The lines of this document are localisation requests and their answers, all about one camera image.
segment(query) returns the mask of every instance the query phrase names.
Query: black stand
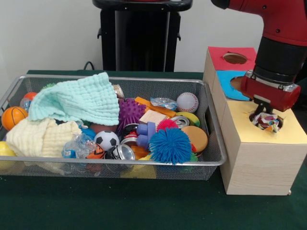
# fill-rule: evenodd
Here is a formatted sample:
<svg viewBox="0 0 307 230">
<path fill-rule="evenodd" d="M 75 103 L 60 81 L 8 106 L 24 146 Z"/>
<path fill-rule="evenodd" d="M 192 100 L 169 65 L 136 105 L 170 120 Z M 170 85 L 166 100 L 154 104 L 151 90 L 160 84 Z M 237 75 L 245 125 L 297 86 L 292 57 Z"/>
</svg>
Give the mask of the black stand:
<svg viewBox="0 0 307 230">
<path fill-rule="evenodd" d="M 101 9 L 104 70 L 174 71 L 179 11 L 188 10 L 192 0 L 133 2 L 93 0 Z"/>
</svg>

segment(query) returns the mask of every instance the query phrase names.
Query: green table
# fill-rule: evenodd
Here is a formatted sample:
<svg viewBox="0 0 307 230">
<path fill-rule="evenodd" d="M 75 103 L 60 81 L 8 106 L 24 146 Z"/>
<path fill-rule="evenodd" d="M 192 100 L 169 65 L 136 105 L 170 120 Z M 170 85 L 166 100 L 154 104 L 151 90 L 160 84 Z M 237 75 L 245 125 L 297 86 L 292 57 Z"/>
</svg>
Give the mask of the green table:
<svg viewBox="0 0 307 230">
<path fill-rule="evenodd" d="M 92 75 L 92 71 L 30 71 Z M 202 78 L 201 73 L 111 76 Z M 220 171 L 209 181 L 0 177 L 0 229 L 307 229 L 307 167 L 291 196 L 226 195 Z"/>
</svg>

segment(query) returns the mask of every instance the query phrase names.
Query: colorful fabric scrap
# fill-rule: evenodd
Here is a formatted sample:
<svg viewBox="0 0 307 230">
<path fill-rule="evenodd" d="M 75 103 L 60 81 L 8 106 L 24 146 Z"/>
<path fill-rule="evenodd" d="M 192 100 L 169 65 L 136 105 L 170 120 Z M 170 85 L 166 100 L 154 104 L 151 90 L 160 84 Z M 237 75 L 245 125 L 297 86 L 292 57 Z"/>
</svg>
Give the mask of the colorful fabric scrap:
<svg viewBox="0 0 307 230">
<path fill-rule="evenodd" d="M 280 130 L 278 118 L 277 114 L 260 113 L 254 117 L 252 123 L 262 130 L 277 133 Z"/>
</svg>

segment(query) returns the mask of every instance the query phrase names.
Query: mint green towel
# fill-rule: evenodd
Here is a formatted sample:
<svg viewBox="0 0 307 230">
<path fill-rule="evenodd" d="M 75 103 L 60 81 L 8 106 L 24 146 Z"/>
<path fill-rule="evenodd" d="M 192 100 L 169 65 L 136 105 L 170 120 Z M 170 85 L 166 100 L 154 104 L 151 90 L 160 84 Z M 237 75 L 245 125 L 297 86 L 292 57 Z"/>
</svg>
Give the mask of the mint green towel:
<svg viewBox="0 0 307 230">
<path fill-rule="evenodd" d="M 28 119 L 85 120 L 100 125 L 118 125 L 119 105 L 107 73 L 59 82 L 43 89 L 33 99 Z"/>
</svg>

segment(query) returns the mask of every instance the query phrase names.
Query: round hole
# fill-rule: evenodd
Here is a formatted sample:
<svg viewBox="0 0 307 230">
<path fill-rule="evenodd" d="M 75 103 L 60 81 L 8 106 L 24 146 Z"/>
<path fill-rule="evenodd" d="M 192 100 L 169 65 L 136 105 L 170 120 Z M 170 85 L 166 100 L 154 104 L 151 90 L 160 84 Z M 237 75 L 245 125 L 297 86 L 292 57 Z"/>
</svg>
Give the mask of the round hole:
<svg viewBox="0 0 307 230">
<path fill-rule="evenodd" d="M 234 77 L 230 80 L 230 85 L 238 90 L 241 91 L 241 82 L 242 82 L 243 77 Z"/>
<path fill-rule="evenodd" d="M 244 64 L 247 62 L 246 56 L 242 54 L 236 54 L 236 53 L 227 53 L 223 55 L 223 58 L 225 61 L 231 64 Z"/>
<path fill-rule="evenodd" d="M 249 115 L 249 120 L 250 120 L 250 121 L 253 121 L 254 117 L 255 117 L 255 114 L 254 114 L 254 113 L 251 113 L 251 114 Z M 281 129 L 281 128 L 283 127 L 283 118 L 281 118 L 280 116 L 277 116 L 277 120 L 279 121 L 279 122 L 278 122 L 278 128 Z"/>
</svg>

